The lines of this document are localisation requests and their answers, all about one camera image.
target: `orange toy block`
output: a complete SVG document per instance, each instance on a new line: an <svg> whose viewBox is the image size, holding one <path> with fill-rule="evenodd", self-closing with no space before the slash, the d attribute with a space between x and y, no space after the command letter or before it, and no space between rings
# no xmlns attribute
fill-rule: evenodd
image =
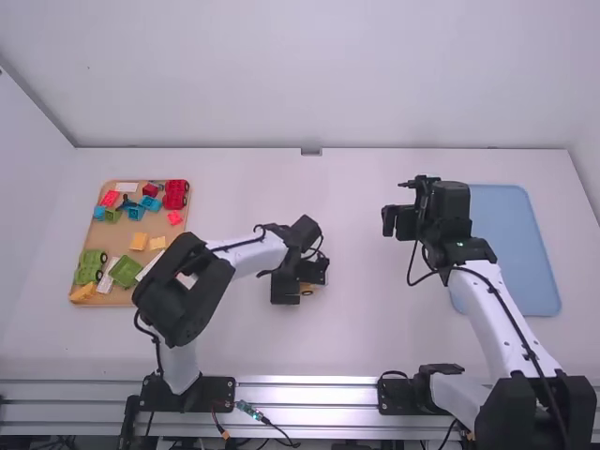
<svg viewBox="0 0 600 450"><path fill-rule="evenodd" d="M79 288L77 291L72 293L68 297L68 299L73 303L78 303L78 302L81 302L82 300L85 300L88 297L91 297L95 293L96 293L96 285L94 284L94 282L89 282L82 288Z"/></svg>
<svg viewBox="0 0 600 450"><path fill-rule="evenodd" d="M142 251L145 249L148 242L148 234L145 232L135 232L129 248L132 250Z"/></svg>

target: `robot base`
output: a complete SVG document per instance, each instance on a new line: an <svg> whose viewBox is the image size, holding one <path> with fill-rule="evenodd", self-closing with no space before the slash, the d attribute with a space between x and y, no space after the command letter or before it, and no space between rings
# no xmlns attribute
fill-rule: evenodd
<svg viewBox="0 0 600 450"><path fill-rule="evenodd" d="M157 413L230 413L235 399L235 378L200 376L182 395L153 373L143 379L139 411Z"/></svg>

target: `blue toy block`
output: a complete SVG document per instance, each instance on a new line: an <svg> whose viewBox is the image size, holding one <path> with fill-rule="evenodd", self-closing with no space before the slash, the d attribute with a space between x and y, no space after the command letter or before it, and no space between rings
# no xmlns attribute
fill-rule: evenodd
<svg viewBox="0 0 600 450"><path fill-rule="evenodd" d="M131 220L142 220L144 212L145 209L143 209L141 206L130 206L127 209L127 216Z"/></svg>
<svg viewBox="0 0 600 450"><path fill-rule="evenodd" d="M148 211L156 213L160 209L160 206L162 206L162 202L154 197L150 197L149 195L144 195L140 201L140 206L144 207Z"/></svg>
<svg viewBox="0 0 600 450"><path fill-rule="evenodd" d="M106 212L106 206L94 207L94 219L104 220L104 213Z"/></svg>

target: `blue mat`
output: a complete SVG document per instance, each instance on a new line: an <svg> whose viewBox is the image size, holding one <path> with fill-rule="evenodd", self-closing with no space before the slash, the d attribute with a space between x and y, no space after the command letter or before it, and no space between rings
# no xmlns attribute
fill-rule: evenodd
<svg viewBox="0 0 600 450"><path fill-rule="evenodd" d="M524 316L561 312L556 282L527 191L510 185L469 185L472 235L483 237L498 256L508 291ZM454 308L465 313L460 298Z"/></svg>

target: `red toy car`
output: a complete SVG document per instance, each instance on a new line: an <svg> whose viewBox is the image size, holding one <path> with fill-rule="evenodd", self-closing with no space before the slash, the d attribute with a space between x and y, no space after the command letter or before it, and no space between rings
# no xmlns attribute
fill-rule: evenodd
<svg viewBox="0 0 600 450"><path fill-rule="evenodd" d="M162 205L165 209L183 209L188 204L186 192L189 191L189 183L186 180L169 180L165 184L165 196Z"/></svg>

